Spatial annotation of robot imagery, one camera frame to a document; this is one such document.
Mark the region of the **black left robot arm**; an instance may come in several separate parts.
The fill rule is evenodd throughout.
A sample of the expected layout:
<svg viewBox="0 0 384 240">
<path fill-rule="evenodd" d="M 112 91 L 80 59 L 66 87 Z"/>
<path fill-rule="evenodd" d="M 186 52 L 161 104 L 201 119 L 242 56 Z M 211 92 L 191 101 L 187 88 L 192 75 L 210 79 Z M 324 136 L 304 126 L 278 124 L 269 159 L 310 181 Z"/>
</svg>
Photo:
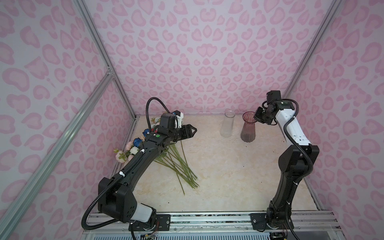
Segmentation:
<svg viewBox="0 0 384 240">
<path fill-rule="evenodd" d="M 84 230 L 96 230 L 107 225 L 121 222 L 143 224 L 146 231 L 157 226 L 156 210 L 140 204 L 134 196 L 134 189 L 150 164 L 163 157 L 175 143 L 192 138 L 197 129 L 183 124 L 184 115 L 180 111 L 166 109 L 160 117 L 160 123 L 144 131 L 145 140 L 139 144 L 138 152 L 130 162 L 111 178 L 103 178 L 98 185 L 98 196 L 86 209 L 81 226 Z M 94 207 L 111 220 L 89 225 L 87 220 Z"/>
</svg>

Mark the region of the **purple ribbed glass vase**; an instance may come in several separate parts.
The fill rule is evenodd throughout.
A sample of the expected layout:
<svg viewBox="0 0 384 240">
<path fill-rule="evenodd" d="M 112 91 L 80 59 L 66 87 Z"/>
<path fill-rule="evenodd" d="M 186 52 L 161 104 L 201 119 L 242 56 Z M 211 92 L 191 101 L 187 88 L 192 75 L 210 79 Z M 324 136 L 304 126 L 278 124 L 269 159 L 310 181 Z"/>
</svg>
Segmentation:
<svg viewBox="0 0 384 240">
<path fill-rule="evenodd" d="M 256 120 L 254 115 L 255 112 L 246 112 L 242 116 L 244 125 L 241 131 L 241 139 L 246 143 L 253 142 L 256 138 Z"/>
</svg>

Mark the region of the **pink rose spray stem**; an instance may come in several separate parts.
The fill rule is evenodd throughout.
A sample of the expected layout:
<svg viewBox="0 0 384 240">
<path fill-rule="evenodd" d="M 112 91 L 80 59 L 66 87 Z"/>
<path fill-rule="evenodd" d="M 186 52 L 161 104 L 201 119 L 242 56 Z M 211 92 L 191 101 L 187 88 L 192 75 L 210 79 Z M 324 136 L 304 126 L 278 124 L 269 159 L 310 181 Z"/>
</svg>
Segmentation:
<svg viewBox="0 0 384 240">
<path fill-rule="evenodd" d="M 155 159 L 155 162 L 175 173 L 182 193 L 185 195 L 186 192 L 183 184 L 187 184 L 191 189 L 197 189 L 200 185 L 198 184 L 198 176 L 188 164 L 182 142 L 180 142 L 180 147 L 181 152 L 179 152 L 177 143 L 170 144 L 160 156 Z"/>
</svg>

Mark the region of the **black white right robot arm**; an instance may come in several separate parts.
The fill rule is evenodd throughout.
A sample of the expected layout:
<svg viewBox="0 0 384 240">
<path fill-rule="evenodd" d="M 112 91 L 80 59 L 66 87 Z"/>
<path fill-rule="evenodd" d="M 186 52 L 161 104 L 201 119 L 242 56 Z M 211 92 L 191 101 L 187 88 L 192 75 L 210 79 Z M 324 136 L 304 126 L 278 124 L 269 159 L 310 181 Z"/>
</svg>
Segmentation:
<svg viewBox="0 0 384 240">
<path fill-rule="evenodd" d="M 283 99 L 280 91 L 270 91 L 259 107 L 254 119 L 262 124 L 276 124 L 282 131 L 288 148 L 279 157 L 281 177 L 277 192 L 264 214 L 251 214 L 253 229 L 259 232 L 277 230 L 286 226 L 293 229 L 292 203 L 299 183 L 314 168 L 320 153 L 306 137 L 298 119 L 299 104 L 292 99 Z"/>
</svg>

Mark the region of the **blue rose stem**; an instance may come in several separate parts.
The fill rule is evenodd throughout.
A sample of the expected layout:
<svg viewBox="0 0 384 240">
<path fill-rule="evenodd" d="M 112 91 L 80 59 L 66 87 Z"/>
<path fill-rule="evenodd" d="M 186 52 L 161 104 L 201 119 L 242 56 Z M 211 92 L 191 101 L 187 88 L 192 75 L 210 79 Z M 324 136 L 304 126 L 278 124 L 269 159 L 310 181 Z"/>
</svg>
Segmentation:
<svg viewBox="0 0 384 240">
<path fill-rule="evenodd" d="M 143 136 L 146 137 L 149 133 L 150 133 L 150 130 L 149 129 L 145 129 L 143 131 Z"/>
</svg>

